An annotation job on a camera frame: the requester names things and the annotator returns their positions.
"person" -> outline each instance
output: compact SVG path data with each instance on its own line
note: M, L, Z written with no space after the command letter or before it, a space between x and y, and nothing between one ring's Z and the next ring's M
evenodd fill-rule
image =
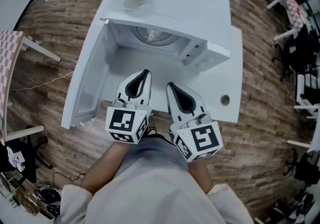
M226 184L213 185L204 160L187 163L154 128L137 145L114 142L81 187L62 190L63 224L253 224Z

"black chair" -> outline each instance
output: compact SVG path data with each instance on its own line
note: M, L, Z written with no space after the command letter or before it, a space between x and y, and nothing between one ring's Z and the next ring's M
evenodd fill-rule
M301 28L298 36L295 39L289 39L285 42L283 50L279 46L279 44L274 45L279 49L281 58L274 57L271 60L272 62L278 60L282 63L283 71L280 78L281 81L286 77L286 75L290 76L293 73L291 71L291 68L295 70L296 73L300 74L308 73L310 67L312 67L313 70L315 69L316 55L314 45L315 41L309 34L306 25ZM296 47L296 49L291 53L290 48L294 46Z
M292 162L289 162L288 160L286 160L285 164L286 165L290 165L290 167L288 168L287 172L285 172L283 175L284 176L287 176L289 173L293 172L297 166L297 160L298 160L298 153L296 151L295 148L292 149L293 150L293 159L292 159Z
M290 165L289 170L283 174L287 176L290 172L295 171L294 177L299 181L304 181L305 184L309 187L313 184L317 184L320 180L320 171L317 165L313 165L308 161L308 158L311 158L307 153L305 153L300 162L297 162L298 154L296 150L293 150L293 161L289 163L286 161L287 165Z

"white cable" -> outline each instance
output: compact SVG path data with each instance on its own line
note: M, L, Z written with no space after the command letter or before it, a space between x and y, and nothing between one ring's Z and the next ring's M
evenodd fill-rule
M55 78L54 80L52 80L52 81L50 81L50 82L47 82L47 83L44 83L44 84L42 84L42 85L40 85L40 86L26 87L26 88L20 88L20 89L10 89L10 91L20 91L20 90L34 89L34 88L36 88L36 87L41 87L41 86L44 86L44 85L49 84L49 83L51 83L51 82L54 82L54 81L56 81L57 79L61 79L61 78L67 77L67 76L68 76L69 74L71 74L71 73L73 73L73 71L72 71L72 72L69 72L69 73L66 74L65 76L62 76L62 77L60 77L60 78Z

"white box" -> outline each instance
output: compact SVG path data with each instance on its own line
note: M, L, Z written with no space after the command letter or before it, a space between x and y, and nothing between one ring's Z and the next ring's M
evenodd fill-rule
M111 141L137 144L148 127L145 110L108 107L104 129Z
M180 129L173 143L187 162L210 157L223 148L218 122Z

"white sleeve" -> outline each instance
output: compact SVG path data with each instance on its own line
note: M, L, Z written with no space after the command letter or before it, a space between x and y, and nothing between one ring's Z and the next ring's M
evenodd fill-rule
M60 216L64 224L84 224L92 194L78 186L66 185L62 190Z
M215 185L207 194L226 224L253 224L244 204L227 184Z

